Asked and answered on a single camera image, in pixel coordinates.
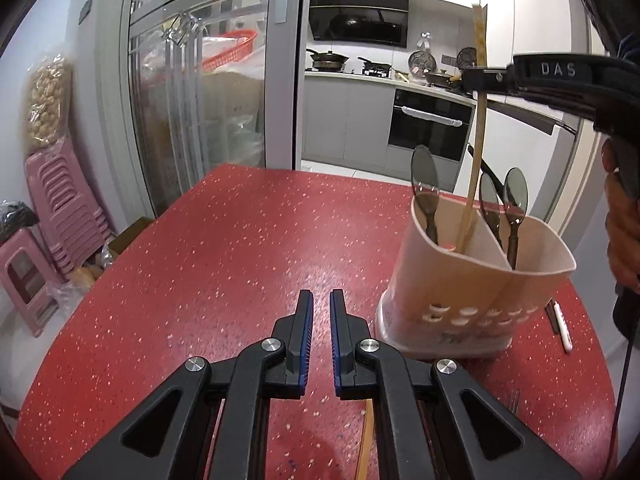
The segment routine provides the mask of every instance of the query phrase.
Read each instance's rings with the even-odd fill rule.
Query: human hand
[[[609,234],[609,267],[616,281],[640,294],[640,204],[630,199],[616,172],[618,163],[611,141],[602,147],[604,184],[609,212],[605,227]]]

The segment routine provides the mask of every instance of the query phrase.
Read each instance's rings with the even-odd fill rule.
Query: red plastic basket
[[[221,38],[236,38],[243,41],[233,48],[220,52],[220,54],[203,59],[202,69],[204,72],[213,72],[219,66],[244,59],[254,51],[254,40],[256,36],[258,36],[257,32],[245,28],[222,34],[220,36]]]

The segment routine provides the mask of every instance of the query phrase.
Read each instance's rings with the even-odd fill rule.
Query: pink stool
[[[18,256],[26,255],[33,264],[33,269],[20,277],[12,263]],[[37,273],[40,273],[45,283],[62,285],[63,280],[49,261],[44,257],[35,238],[28,229],[20,229],[0,246],[0,283],[4,286],[9,298],[24,319],[24,322],[38,337],[49,318],[56,311],[55,306],[50,306],[52,298],[47,294],[45,286],[40,290],[29,294],[26,290]]]
[[[24,167],[42,237],[68,276],[107,241],[109,225],[68,137],[31,155]]]

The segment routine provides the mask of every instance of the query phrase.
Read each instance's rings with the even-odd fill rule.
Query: spoon
[[[435,215],[440,198],[438,170],[431,152],[423,144],[416,146],[411,156],[411,182],[415,201],[427,218],[427,236],[437,245],[438,230]]]
[[[500,247],[502,247],[502,241],[500,240],[500,200],[495,190],[494,181],[489,174],[484,172],[480,177],[480,209],[484,221],[491,229],[495,239],[498,240]]]
[[[529,201],[529,191],[527,190],[527,180],[519,168],[511,168],[504,179],[504,214],[511,226],[509,234],[509,245],[507,247],[507,260],[511,268],[516,268],[516,258],[518,256],[518,227],[522,224],[527,214],[527,202]]]

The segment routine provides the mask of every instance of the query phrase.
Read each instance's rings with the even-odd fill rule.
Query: glass door
[[[299,6],[132,1],[134,134],[157,215],[220,164],[292,168]]]

